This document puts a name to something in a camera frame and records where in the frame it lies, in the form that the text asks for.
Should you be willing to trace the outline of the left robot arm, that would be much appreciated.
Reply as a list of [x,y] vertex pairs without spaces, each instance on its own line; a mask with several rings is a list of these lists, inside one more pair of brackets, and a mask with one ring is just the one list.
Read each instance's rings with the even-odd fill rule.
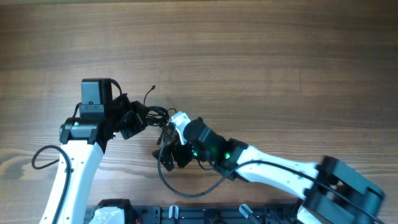
[[60,127],[57,174],[41,223],[82,223],[96,170],[116,133],[129,139],[147,127],[148,108],[120,92],[111,78],[81,82],[81,102]]

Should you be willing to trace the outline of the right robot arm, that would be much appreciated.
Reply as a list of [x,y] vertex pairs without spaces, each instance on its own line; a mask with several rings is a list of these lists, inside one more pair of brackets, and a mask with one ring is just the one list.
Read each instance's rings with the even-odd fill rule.
[[236,178],[273,186],[300,202],[299,223],[380,223],[384,192],[341,160],[325,156],[320,163],[283,159],[236,139],[226,140],[201,118],[176,114],[165,125],[164,145],[153,153],[158,168],[208,162],[223,180]]

